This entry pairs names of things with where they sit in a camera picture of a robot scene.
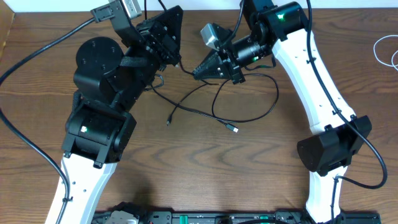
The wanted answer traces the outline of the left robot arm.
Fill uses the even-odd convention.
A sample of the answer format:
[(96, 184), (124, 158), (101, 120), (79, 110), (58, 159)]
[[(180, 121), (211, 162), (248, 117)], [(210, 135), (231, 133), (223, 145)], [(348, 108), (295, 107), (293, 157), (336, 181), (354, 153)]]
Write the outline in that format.
[(180, 61), (183, 9), (174, 6), (137, 25), (136, 1), (110, 1), (92, 10), (95, 22), (110, 21), (121, 41), (87, 40), (76, 53), (77, 91), (65, 125), (59, 187), (47, 223), (90, 223), (102, 191), (122, 158), (136, 120), (130, 110), (157, 72)]

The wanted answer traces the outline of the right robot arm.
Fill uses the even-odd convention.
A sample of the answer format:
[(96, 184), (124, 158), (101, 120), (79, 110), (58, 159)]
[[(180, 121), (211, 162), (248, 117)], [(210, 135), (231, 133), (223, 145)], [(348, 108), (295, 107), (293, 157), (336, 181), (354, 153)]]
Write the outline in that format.
[(194, 69), (197, 80), (220, 78), (242, 83), (242, 68), (271, 55), (287, 72), (307, 114), (312, 136), (297, 143), (310, 173), (305, 209), (314, 223), (342, 220), (341, 185), (352, 158), (371, 131), (367, 116), (357, 117), (336, 88), (308, 29), (308, 19), (297, 2), (275, 6), (271, 1), (241, 4), (251, 33), (234, 39), (234, 32), (209, 23), (201, 30), (211, 49)]

